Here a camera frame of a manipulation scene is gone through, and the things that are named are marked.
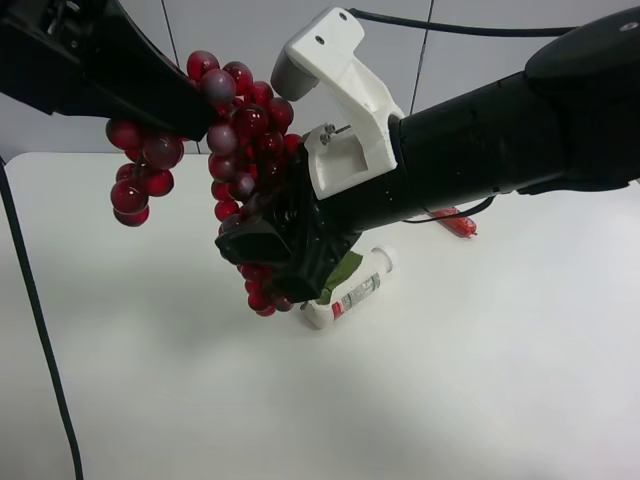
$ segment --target white bottle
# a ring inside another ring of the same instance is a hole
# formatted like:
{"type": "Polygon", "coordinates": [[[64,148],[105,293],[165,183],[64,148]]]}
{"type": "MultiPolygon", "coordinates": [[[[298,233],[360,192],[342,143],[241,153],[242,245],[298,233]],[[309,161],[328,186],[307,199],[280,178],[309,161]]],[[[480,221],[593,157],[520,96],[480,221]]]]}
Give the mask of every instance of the white bottle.
{"type": "Polygon", "coordinates": [[[356,271],[331,292],[328,305],[315,300],[307,302],[303,306],[305,317],[317,328],[325,328],[380,288],[397,264],[397,253],[392,247],[375,247],[362,257],[356,271]]]}

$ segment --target white table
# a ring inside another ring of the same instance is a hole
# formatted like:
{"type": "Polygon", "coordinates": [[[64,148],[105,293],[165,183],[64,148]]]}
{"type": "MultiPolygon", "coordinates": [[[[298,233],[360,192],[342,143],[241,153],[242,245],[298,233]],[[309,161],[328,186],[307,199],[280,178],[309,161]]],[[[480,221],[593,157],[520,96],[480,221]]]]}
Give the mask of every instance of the white table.
{"type": "MultiPolygon", "coordinates": [[[[399,274],[317,332],[246,307],[213,244],[206,157],[183,160],[138,229],[111,214],[122,163],[31,153],[8,167],[87,479],[640,475],[638,185],[502,197],[473,240],[368,232],[357,247],[394,245],[399,274]]],[[[0,477],[67,480],[1,225],[0,477]]]]}

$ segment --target bottle label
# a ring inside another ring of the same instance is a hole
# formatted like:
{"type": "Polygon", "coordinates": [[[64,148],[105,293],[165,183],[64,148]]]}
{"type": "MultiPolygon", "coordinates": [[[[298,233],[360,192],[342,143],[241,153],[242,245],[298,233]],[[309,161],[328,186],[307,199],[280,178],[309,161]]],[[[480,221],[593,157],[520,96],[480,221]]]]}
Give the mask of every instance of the bottle label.
{"type": "Polygon", "coordinates": [[[331,305],[333,319],[337,320],[338,317],[351,310],[358,303],[375,292],[379,287],[380,274],[376,273],[331,305]]]}

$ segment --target gray wall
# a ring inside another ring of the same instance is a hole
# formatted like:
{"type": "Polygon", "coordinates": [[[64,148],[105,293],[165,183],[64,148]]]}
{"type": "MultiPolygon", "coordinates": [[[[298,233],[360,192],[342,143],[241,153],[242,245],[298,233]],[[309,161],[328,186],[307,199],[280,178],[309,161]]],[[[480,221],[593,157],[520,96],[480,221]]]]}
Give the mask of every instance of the gray wall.
{"type": "MultiPolygon", "coordinates": [[[[171,38],[161,0],[122,0],[142,31],[167,56],[171,38]]],[[[282,44],[322,8],[337,2],[312,0],[165,0],[178,61],[196,49],[212,51],[221,62],[241,60],[257,79],[269,79],[282,44]]],[[[433,20],[466,25],[533,27],[580,24],[634,6],[634,0],[436,0],[433,20]]],[[[398,16],[426,18],[429,0],[353,0],[348,6],[398,16]]],[[[409,110],[418,73],[423,33],[365,23],[361,59],[389,86],[396,102],[409,110]]],[[[446,100],[522,68],[544,39],[483,39],[432,33],[416,96],[416,108],[446,100]]],[[[294,131],[331,121],[341,124],[322,88],[296,106],[294,131]]],[[[49,117],[0,94],[0,154],[11,159],[27,151],[107,152],[105,121],[49,117]]],[[[196,152],[195,144],[188,148],[196,152]]]]}

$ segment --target grape cluster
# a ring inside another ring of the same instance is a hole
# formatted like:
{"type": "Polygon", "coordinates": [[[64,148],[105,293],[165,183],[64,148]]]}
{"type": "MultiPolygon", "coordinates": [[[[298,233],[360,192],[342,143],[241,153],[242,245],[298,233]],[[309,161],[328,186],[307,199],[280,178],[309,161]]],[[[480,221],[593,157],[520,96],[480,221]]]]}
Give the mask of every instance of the grape cluster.
{"type": "MultiPolygon", "coordinates": [[[[220,68],[213,54],[196,51],[187,61],[187,74],[219,113],[207,133],[207,145],[221,235],[260,213],[264,199],[285,182],[301,138],[287,134],[293,122],[291,104],[274,97],[268,83],[254,82],[244,63],[220,68]]],[[[238,270],[245,279],[249,307],[258,315],[291,310],[291,303],[273,288],[270,268],[240,265],[238,270]]]]}
{"type": "Polygon", "coordinates": [[[163,197],[173,189],[169,170],[182,160],[184,145],[170,133],[152,132],[127,120],[109,120],[107,138],[133,162],[116,173],[113,214],[121,224],[139,227],[149,218],[149,197],[163,197]]]}

